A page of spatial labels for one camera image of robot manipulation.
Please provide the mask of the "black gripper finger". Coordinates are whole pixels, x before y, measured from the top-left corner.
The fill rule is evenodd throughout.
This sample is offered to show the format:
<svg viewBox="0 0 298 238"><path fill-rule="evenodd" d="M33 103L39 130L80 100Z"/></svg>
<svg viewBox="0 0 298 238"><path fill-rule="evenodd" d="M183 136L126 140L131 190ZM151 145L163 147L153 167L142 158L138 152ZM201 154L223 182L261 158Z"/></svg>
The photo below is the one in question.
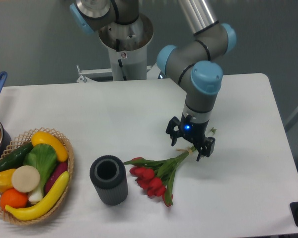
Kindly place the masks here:
<svg viewBox="0 0 298 238"><path fill-rule="evenodd" d="M214 137L205 137L201 142L195 145L198 151L197 162L201 157L210 157L214 151L216 139Z"/></svg>
<svg viewBox="0 0 298 238"><path fill-rule="evenodd" d="M171 145L174 146L177 142L177 138L180 137L179 130L176 130L180 126L180 120L177 117L173 117L167 125L166 133L171 139Z"/></svg>

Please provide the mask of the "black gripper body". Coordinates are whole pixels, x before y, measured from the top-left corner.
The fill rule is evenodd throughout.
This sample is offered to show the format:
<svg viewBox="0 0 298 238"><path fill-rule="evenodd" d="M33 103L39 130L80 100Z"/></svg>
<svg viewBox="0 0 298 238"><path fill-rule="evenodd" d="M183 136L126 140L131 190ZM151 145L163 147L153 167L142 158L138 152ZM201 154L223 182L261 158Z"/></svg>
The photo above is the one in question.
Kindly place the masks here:
<svg viewBox="0 0 298 238"><path fill-rule="evenodd" d="M179 129L179 136L191 142L196 149L206 148L209 140L205 136L208 120L203 123L195 123L191 115L182 115Z"/></svg>

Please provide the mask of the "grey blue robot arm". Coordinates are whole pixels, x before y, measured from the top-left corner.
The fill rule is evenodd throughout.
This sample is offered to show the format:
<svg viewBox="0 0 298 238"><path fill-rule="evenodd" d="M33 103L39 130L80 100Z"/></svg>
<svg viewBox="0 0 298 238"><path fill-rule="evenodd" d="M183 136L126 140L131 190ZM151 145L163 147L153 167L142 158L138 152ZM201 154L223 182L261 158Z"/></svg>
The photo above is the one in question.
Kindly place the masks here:
<svg viewBox="0 0 298 238"><path fill-rule="evenodd" d="M166 133L172 143L182 137L209 157L215 145L206 128L223 71L214 60L236 45L236 33L219 23L206 0L182 0L180 6L193 33L194 41L184 47L165 46L156 59L157 67L185 92L180 119L172 118ZM86 34L97 32L108 49L112 78L115 81L147 78L147 47L153 38L153 25L139 11L136 0L76 0L70 12Z"/></svg>

